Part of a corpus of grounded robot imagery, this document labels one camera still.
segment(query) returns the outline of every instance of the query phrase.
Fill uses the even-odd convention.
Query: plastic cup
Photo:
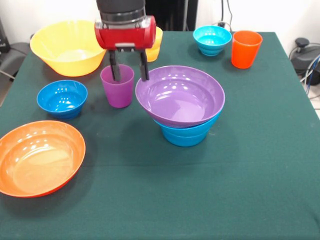
[[[262,41],[262,36],[257,32],[235,32],[232,39],[232,64],[239,69],[250,68],[255,61]]]
[[[119,64],[121,80],[115,81],[111,67],[105,67],[100,74],[105,96],[114,108],[125,108],[132,102],[135,73],[131,67]]]

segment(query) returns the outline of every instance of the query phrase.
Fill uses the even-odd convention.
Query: table
[[[69,121],[86,142],[79,172],[46,197],[0,195],[0,238],[34,240],[320,238],[320,122],[275,33],[252,68],[236,69],[231,44],[217,57],[199,53],[191,32],[165,32],[158,60],[214,76],[224,110],[207,138],[189,148],[167,142],[136,99],[107,103],[95,72],[79,117]],[[123,63],[140,73],[138,55]],[[67,79],[30,53],[0,108],[0,136],[51,119],[38,91]]]

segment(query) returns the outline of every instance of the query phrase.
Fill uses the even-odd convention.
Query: plastic bowl
[[[231,33],[220,26],[201,26],[193,32],[200,51],[206,56],[218,55],[232,39]]]
[[[48,195],[80,168],[86,144],[80,132],[61,121],[35,121],[0,139],[0,192],[13,197]]]
[[[157,122],[188,128],[207,122],[225,104],[225,92],[209,74],[188,66],[163,66],[149,72],[150,80],[138,80],[135,95]]]
[[[154,62],[155,60],[157,60],[160,52],[160,46],[161,46],[163,34],[164,33],[162,29],[160,27],[156,27],[154,44],[152,45],[152,48],[147,48],[145,50],[146,58],[148,62]]]
[[[88,90],[74,80],[60,80],[46,85],[36,98],[40,108],[57,119],[75,118],[85,104]]]
[[[91,21],[62,21],[40,29],[30,41],[32,52],[58,74],[78,77],[100,65],[106,50],[96,39]]]
[[[207,133],[219,118],[220,113],[221,112],[205,123],[189,128],[169,127],[157,121],[155,122],[160,125],[163,136],[168,140],[168,142],[180,147],[191,147],[199,144],[206,138]]]

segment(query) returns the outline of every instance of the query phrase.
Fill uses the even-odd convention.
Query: bowl rim
[[[57,83],[61,83],[61,82],[73,82],[73,83],[79,84],[80,86],[84,87],[84,89],[85,89],[85,97],[84,97],[83,101],[82,101],[77,107],[71,108],[71,109],[68,109],[68,110],[63,110],[63,111],[52,111],[52,110],[48,110],[48,109],[44,108],[44,107],[39,103],[39,95],[40,95],[40,93],[41,93],[45,88],[47,88],[47,87],[49,87],[49,86],[51,86],[51,85],[57,84]],[[75,109],[81,107],[81,106],[86,102],[87,98],[88,98],[88,89],[87,89],[87,87],[86,87],[83,83],[81,83],[81,82],[79,82],[79,81],[76,81],[76,80],[65,79],[65,80],[53,81],[53,82],[45,85],[43,88],[41,88],[41,90],[38,92],[38,94],[37,94],[37,96],[36,96],[36,103],[38,104],[38,106],[39,106],[41,109],[43,109],[44,111],[46,111],[46,112],[48,112],[48,113],[50,113],[50,114],[61,114],[61,113],[68,113],[68,112],[74,111]]]
[[[183,68],[188,68],[188,69],[192,69],[192,70],[196,70],[198,72],[201,72],[202,74],[205,74],[207,76],[209,76],[210,78],[212,78],[214,81],[216,81],[216,83],[218,84],[220,90],[222,91],[222,95],[223,95],[223,100],[222,100],[222,104],[220,106],[220,108],[218,109],[218,111],[216,111],[213,115],[211,115],[210,117],[206,117],[206,118],[203,118],[201,119],[200,121],[198,122],[202,122],[200,124],[203,124],[205,122],[207,122],[208,120],[210,120],[211,118],[214,118],[218,113],[220,113],[225,105],[225,102],[226,102],[226,94],[225,94],[225,91],[223,89],[223,87],[221,86],[221,84],[213,77],[211,76],[210,74],[206,73],[205,71],[202,71],[200,69],[197,69],[197,68],[194,68],[194,67],[191,67],[191,66],[184,66],[184,65],[167,65],[167,66],[161,66],[161,67],[157,67],[157,68],[154,68],[152,70],[149,71],[149,73],[155,71],[155,70],[158,70],[158,69],[162,69],[162,68],[172,68],[172,67],[183,67]],[[166,120],[166,121],[169,121],[169,122],[174,122],[174,123],[190,123],[190,121],[175,121],[175,120],[172,120],[172,119],[169,119],[169,118],[166,118],[166,117],[162,117],[158,114],[155,114],[154,112],[151,112],[149,111],[147,108],[145,108],[145,106],[141,103],[140,99],[138,98],[138,95],[137,95],[137,88],[138,88],[138,85],[139,83],[142,82],[142,79],[139,78],[139,80],[137,81],[136,85],[135,85],[135,90],[134,90],[134,93],[135,93],[135,97],[136,99],[138,100],[139,104],[143,107],[143,109],[145,111],[147,111],[148,113],[151,113],[152,115],[156,116],[157,118],[159,119],[162,119],[162,120]]]
[[[231,41],[231,39],[232,39],[232,34],[231,34],[231,32],[229,32],[229,31],[228,31],[227,29],[225,29],[224,27],[215,26],[215,25],[204,25],[204,26],[198,27],[196,30],[193,31],[193,34],[192,34],[192,35],[193,35],[194,40],[195,40],[197,43],[206,45],[205,43],[200,42],[200,41],[198,40],[198,38],[196,38],[195,33],[196,33],[196,31],[198,31],[198,30],[200,30],[200,29],[202,29],[202,28],[208,28],[208,27],[210,27],[210,28],[217,28],[217,29],[223,29],[223,31],[225,31],[225,32],[227,32],[227,33],[229,34],[229,40],[228,40],[228,41],[226,41],[225,43],[222,43],[222,44],[212,45],[212,47],[224,46],[224,45],[228,44],[228,43]]]
[[[155,41],[154,42],[156,42],[156,40],[162,40],[162,38],[163,38],[163,35],[164,35],[164,31],[160,28],[160,27],[158,27],[158,26],[156,26],[155,27]]]
[[[175,131],[181,132],[181,131],[185,131],[185,130],[190,130],[190,129],[197,129],[202,127],[203,125],[206,124],[210,124],[211,121],[215,120],[216,118],[218,118],[221,114],[222,110],[220,112],[218,112],[216,115],[214,115],[211,119],[209,119],[208,121],[205,121],[203,123],[200,123],[198,125],[195,126],[188,126],[188,127],[173,127],[173,126],[166,126],[163,123],[158,122],[157,120],[153,119],[153,121],[155,121],[160,127],[165,128],[165,129],[174,129]]]
[[[40,59],[42,60],[46,60],[46,61],[50,61],[50,62],[55,62],[55,63],[74,63],[74,62],[79,62],[79,61],[85,61],[87,59],[91,59],[91,58],[94,58],[100,54],[102,54],[103,52],[105,53],[107,50],[106,49],[103,49],[101,46],[101,51],[97,52],[95,55],[91,56],[91,57],[88,57],[88,58],[85,58],[85,59],[79,59],[79,60],[56,60],[54,58],[50,58],[50,57],[44,57],[44,56],[40,56],[40,54],[37,53],[37,51],[35,51],[34,49],[34,37],[39,35],[42,31],[44,31],[45,29],[47,28],[50,28],[50,27],[53,27],[55,25],[58,25],[58,24],[63,24],[63,23],[70,23],[70,22],[73,22],[73,23],[76,23],[76,22],[87,22],[87,23],[92,23],[92,21],[89,21],[89,20],[85,20],[85,19],[78,19],[78,20],[64,20],[64,21],[58,21],[58,22],[55,22],[55,23],[52,23],[52,24],[49,24],[49,25],[46,25],[42,28],[40,28],[33,36],[32,38],[30,39],[30,49],[31,51],[36,55],[38,56]]]
[[[33,125],[33,124],[37,124],[37,123],[56,123],[56,124],[63,124],[63,125],[67,125],[68,128],[71,128],[71,129],[74,129],[77,133],[79,133],[80,135],[80,139],[81,139],[81,144],[83,146],[83,155],[80,157],[81,158],[81,161],[80,161],[80,164],[74,169],[74,172],[72,174],[70,174],[67,179],[62,183],[60,184],[59,186],[55,186],[49,190],[46,190],[45,192],[41,192],[41,193],[37,193],[37,194],[12,194],[12,193],[8,193],[7,191],[4,191],[2,189],[0,189],[0,192],[5,194],[5,195],[8,195],[8,196],[11,196],[11,197],[16,197],[16,198],[36,198],[36,197],[41,197],[41,196],[45,196],[47,194],[50,194],[50,193],[53,193],[57,190],[60,189],[60,187],[62,188],[65,184],[67,184],[74,176],[75,174],[78,172],[78,170],[80,169],[82,163],[84,162],[84,159],[85,159],[85,155],[86,155],[86,141],[84,139],[84,136],[81,134],[81,132],[76,129],[74,126],[66,123],[66,122],[63,122],[63,121],[56,121],[56,120],[40,120],[40,121],[32,121],[32,122],[28,122],[28,123],[25,123],[23,125],[20,125],[12,130],[10,130],[9,132],[7,132],[3,137],[0,138],[0,143],[1,141],[9,136],[10,134],[12,134],[13,132],[17,131],[18,129],[21,129],[21,128],[24,128],[25,126],[28,126],[28,125]]]
[[[255,43],[255,44],[247,44],[247,43],[243,43],[243,42],[240,42],[239,40],[237,40],[237,35],[240,34],[240,33],[251,33],[251,34],[255,34],[256,36],[258,36],[260,38],[260,41],[258,43]],[[243,46],[258,46],[260,45],[262,42],[263,42],[263,37],[261,36],[261,34],[259,34],[258,32],[256,31],[251,31],[251,30],[240,30],[240,31],[236,31],[234,34],[233,34],[233,39],[235,42],[237,42],[238,44],[240,45],[243,45]]]
[[[107,69],[111,69],[111,65],[108,65],[108,66],[105,66],[100,72],[100,79],[102,81],[102,84],[106,83],[108,86],[122,86],[122,85],[127,85],[128,83],[135,81],[135,71],[132,69],[132,67],[130,67],[129,65],[126,65],[126,64],[122,64],[122,63],[119,63],[118,65],[119,65],[119,67],[122,66],[122,67],[129,69],[130,73],[132,74],[132,77],[125,82],[120,82],[117,84],[110,83],[110,82],[104,80],[102,77],[103,71],[106,71]]]

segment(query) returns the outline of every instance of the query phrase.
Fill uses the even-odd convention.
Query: blue bowl
[[[200,51],[206,56],[218,55],[232,39],[231,33],[220,26],[201,26],[193,32]]]
[[[175,128],[165,126],[157,121],[155,122],[160,125],[163,136],[170,143],[180,147],[191,147],[199,144],[206,138],[207,133],[219,118],[220,113],[221,111],[205,123],[188,128]]]
[[[55,81],[40,90],[36,101],[40,108],[56,119],[75,118],[85,104],[88,90],[74,80]]]

